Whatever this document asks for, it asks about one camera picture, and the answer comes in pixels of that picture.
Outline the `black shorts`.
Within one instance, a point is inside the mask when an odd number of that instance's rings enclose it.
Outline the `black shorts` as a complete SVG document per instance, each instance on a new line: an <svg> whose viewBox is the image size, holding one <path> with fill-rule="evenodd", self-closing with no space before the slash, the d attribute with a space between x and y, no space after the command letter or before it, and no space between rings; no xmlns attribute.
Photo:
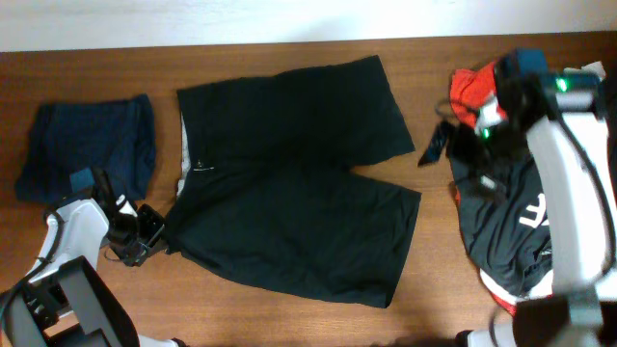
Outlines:
<svg viewBox="0 0 617 347"><path fill-rule="evenodd" d="M227 280L388 307L421 195L356 174L415 146L376 56L181 89L174 252Z"/></svg>

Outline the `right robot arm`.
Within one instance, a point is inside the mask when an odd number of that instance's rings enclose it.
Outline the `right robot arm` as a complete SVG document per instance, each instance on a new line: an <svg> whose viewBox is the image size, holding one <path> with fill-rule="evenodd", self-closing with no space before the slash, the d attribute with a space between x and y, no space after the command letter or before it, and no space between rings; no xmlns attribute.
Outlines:
<svg viewBox="0 0 617 347"><path fill-rule="evenodd" d="M446 157L467 254L504 322L458 346L616 342L616 86L517 49L458 69L419 159Z"/></svg>

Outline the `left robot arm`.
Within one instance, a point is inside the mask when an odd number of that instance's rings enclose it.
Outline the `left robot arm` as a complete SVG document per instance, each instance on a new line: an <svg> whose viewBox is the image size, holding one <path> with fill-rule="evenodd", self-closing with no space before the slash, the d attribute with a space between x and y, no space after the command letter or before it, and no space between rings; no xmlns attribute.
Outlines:
<svg viewBox="0 0 617 347"><path fill-rule="evenodd" d="M96 271L101 250L133 267L164 249L164 218L116 195L102 169L73 173L70 186L44 213L47 233L32 269L1 295L2 333L12 346L182 346L139 334Z"/></svg>

